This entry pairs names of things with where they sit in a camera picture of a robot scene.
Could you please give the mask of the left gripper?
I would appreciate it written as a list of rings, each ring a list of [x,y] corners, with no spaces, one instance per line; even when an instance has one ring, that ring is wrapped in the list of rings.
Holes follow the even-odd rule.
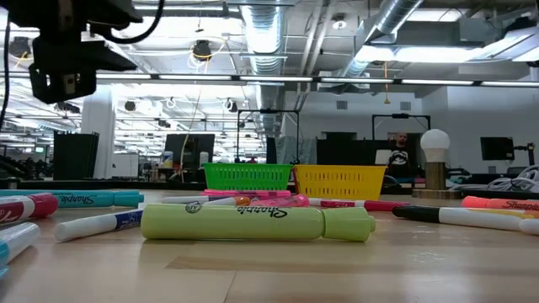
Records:
[[[136,64],[112,51],[102,40],[53,45],[38,37],[33,41],[34,62],[29,78],[34,97],[55,104],[93,94],[97,71],[125,72]]]

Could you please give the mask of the blue Sharpie highlighter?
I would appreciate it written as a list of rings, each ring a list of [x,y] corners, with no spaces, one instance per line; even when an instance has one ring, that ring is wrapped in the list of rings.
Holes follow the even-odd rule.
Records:
[[[144,201],[144,195],[138,190],[0,189],[0,196],[42,193],[54,194],[59,208],[137,208]]]

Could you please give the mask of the red Expo marker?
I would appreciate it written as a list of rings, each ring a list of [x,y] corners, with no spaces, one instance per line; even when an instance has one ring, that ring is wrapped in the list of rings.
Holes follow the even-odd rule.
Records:
[[[0,197],[0,224],[44,218],[57,209],[58,200],[50,193]]]

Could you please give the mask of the pink highlighter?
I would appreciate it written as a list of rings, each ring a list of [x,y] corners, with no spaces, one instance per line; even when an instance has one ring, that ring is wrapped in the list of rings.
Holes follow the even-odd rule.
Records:
[[[281,197],[290,197],[291,192],[289,190],[217,190],[217,189],[206,189],[203,192],[203,195],[230,195],[230,196],[250,196],[262,198],[281,198]]]
[[[264,207],[309,207],[310,201],[308,197],[299,194],[275,199],[256,200],[252,201],[249,205]]]

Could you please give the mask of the yellow-green Sharpie highlighter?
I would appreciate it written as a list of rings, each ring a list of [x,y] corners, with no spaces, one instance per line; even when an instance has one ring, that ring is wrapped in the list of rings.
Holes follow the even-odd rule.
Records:
[[[148,205],[141,217],[146,239],[315,240],[365,242],[376,221],[363,208]]]

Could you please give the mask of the red-cap thin white marker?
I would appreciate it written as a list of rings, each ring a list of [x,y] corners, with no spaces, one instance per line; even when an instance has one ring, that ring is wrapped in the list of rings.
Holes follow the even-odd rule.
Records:
[[[395,207],[408,206],[406,202],[392,202],[380,200],[338,200],[310,198],[310,206],[323,208],[365,208],[367,211],[392,211]]]

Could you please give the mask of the black-cap thin white marker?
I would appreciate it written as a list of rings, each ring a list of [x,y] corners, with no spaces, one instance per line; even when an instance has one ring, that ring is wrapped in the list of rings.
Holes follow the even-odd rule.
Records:
[[[508,215],[493,212],[491,210],[469,210],[464,208],[418,205],[394,207],[392,213],[396,217],[411,221],[481,227],[505,231],[520,231],[520,223],[524,220],[521,213]]]

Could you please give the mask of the orange Sharpie highlighter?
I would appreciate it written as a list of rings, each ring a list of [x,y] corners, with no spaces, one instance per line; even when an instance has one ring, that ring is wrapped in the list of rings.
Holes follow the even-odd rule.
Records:
[[[464,208],[478,209],[504,209],[504,210],[532,210],[539,211],[539,200],[527,199],[488,199],[467,196],[462,200]]]

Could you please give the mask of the yellow-cap thin white marker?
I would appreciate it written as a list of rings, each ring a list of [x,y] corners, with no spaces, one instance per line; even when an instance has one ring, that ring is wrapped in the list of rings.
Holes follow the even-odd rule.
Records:
[[[539,219],[539,210],[470,209],[470,211],[496,215],[511,215],[522,220]]]

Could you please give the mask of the overhead LED light bar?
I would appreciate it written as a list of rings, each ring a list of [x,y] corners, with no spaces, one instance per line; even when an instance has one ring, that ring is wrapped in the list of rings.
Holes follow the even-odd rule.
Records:
[[[155,73],[98,73],[98,82],[126,83],[220,83],[246,82],[255,85],[284,83],[315,84],[380,84],[404,86],[454,86],[483,88],[539,88],[539,82],[525,81],[484,81],[484,80],[448,80],[448,79],[409,79],[380,77],[289,77],[289,76],[252,76],[252,75],[216,75],[216,74],[155,74]]]

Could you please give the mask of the green plastic basket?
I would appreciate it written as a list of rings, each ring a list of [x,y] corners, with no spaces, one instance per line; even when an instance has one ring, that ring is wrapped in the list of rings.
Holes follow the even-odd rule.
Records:
[[[220,190],[285,190],[292,168],[291,164],[204,164],[207,188]]]

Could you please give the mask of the bright ceiling light panel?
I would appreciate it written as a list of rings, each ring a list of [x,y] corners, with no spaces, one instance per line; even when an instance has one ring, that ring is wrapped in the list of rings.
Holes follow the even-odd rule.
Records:
[[[370,46],[360,48],[356,61],[400,61],[418,63],[463,63],[481,53],[481,48],[435,46]]]

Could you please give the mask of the black mounted monitor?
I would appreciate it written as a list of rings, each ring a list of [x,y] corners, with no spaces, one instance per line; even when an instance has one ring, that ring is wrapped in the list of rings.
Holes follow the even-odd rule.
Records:
[[[511,137],[481,137],[484,161],[512,161],[515,159],[514,142]]]

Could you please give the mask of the large silver air duct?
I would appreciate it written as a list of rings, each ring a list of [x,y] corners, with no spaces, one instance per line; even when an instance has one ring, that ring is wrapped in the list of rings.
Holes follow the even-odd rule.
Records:
[[[276,6],[244,6],[245,40],[250,57],[251,73],[255,76],[281,76],[285,59],[279,58],[284,46],[285,10]],[[257,103],[261,109],[283,109],[284,86],[259,85]]]

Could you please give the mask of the slim silver air duct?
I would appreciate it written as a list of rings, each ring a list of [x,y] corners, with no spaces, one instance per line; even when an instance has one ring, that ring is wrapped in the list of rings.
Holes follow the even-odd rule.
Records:
[[[376,39],[394,44],[398,30],[424,0],[383,0],[378,13],[360,22],[355,33],[355,54],[340,70],[340,77],[359,77],[375,59],[369,59],[366,47]]]

